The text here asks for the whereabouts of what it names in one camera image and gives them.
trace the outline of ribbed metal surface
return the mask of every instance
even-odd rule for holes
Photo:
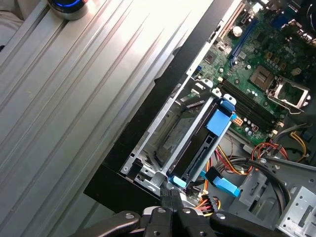
[[[108,213],[82,191],[211,2],[90,0],[74,22],[39,3],[0,54],[0,236]]]

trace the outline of circular light ring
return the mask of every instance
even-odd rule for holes
[[[80,2],[80,0],[75,0],[73,3],[71,4],[60,4],[60,3],[57,3],[57,2],[54,2],[56,5],[60,6],[60,7],[72,7],[76,4],[78,4]]]

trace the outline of metal chassis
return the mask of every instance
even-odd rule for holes
[[[154,88],[105,157],[86,187],[85,194],[114,212],[129,209],[142,213],[148,206],[159,205],[158,196],[129,181],[119,172],[173,89],[191,76],[202,60],[197,55],[201,51],[208,51],[210,36],[213,35],[214,40],[216,39],[221,29],[219,24],[233,2],[234,0],[212,2],[165,72],[155,80]]]

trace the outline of green circuit board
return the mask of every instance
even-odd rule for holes
[[[252,3],[246,3],[249,12],[252,6]],[[223,39],[217,39],[200,63],[199,74],[203,78],[212,80],[215,85],[219,85],[223,79],[229,81],[274,115],[278,121],[282,121],[287,116],[288,110],[270,101],[266,91],[251,81],[252,75],[256,73],[258,67],[263,67],[273,75],[273,79],[282,76],[305,85],[316,63],[313,57],[315,49],[297,34],[296,28],[286,26],[276,29],[272,25],[276,17],[277,13],[268,10],[261,10],[255,14],[254,19],[257,23],[246,38],[239,54],[234,57],[236,64],[234,63],[233,66],[231,52],[240,43],[240,38],[229,32]],[[245,32],[249,26],[240,24],[241,20],[240,15],[232,27],[240,26]],[[296,75],[293,72],[295,70],[300,70],[301,73]],[[300,99],[301,93],[301,90],[290,86],[284,88],[281,96],[295,103]],[[254,145],[266,141],[271,132],[259,127],[248,136],[245,132],[247,126],[247,123],[242,126],[233,124],[231,128]]]

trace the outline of white cloth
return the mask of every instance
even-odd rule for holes
[[[13,13],[0,11],[0,46],[9,42],[22,23]]]
[[[0,0],[0,11],[9,11],[25,20],[40,0]]]

